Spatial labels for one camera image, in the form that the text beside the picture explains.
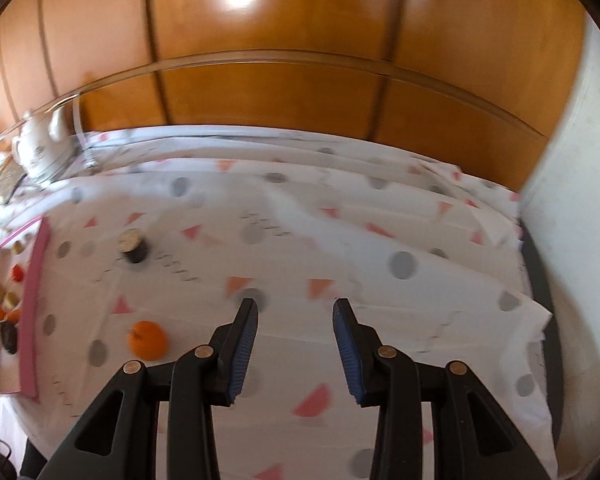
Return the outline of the round sugarcane piece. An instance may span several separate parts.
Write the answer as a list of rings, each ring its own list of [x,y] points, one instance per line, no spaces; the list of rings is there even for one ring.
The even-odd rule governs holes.
[[[118,239],[120,254],[128,263],[143,262],[149,254],[149,245],[145,235],[138,229],[124,231]]]

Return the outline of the small red tomato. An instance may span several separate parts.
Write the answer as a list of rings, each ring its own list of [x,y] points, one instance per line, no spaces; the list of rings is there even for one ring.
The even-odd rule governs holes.
[[[21,283],[24,280],[24,271],[20,264],[16,263],[10,269],[10,277],[15,283]]]

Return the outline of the small orange carrot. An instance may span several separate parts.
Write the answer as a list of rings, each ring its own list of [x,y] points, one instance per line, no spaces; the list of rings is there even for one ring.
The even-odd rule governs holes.
[[[4,320],[17,325],[21,320],[21,309],[14,309],[6,313]]]

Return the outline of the orange tangerine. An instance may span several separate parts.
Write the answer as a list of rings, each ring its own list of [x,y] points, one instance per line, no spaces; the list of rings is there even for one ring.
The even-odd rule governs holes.
[[[160,361],[169,352],[170,342],[162,327],[151,321],[138,321],[129,330],[128,347],[142,361]]]

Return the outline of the white patterned tablecloth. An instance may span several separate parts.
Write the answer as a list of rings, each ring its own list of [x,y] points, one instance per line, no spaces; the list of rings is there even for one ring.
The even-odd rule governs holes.
[[[416,361],[462,360],[556,474],[539,362],[550,312],[530,296],[516,193],[460,168],[363,141],[286,130],[93,133],[74,164],[0,206],[0,236],[50,222],[35,319],[38,400],[12,399],[50,455],[131,356],[138,321],[176,359],[230,322],[260,318],[244,390],[214,414],[227,479],[364,479],[377,414],[350,395],[332,333],[349,299]],[[118,239],[138,229],[137,264]]]

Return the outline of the pink shallow tray box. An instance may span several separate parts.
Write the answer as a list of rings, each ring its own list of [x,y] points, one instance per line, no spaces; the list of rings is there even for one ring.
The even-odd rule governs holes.
[[[50,222],[38,216],[0,243],[0,394],[38,398],[35,319]]]

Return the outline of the ornate tissue box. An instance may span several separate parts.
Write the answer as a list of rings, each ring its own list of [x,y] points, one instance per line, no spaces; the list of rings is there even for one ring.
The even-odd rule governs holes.
[[[26,175],[12,155],[0,163],[0,205],[5,205],[10,201]]]

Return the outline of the white ceramic electric kettle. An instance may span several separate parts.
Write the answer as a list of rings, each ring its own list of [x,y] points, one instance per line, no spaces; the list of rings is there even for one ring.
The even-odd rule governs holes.
[[[20,133],[12,139],[12,157],[35,183],[54,180],[73,160],[76,147],[64,108],[24,113]]]

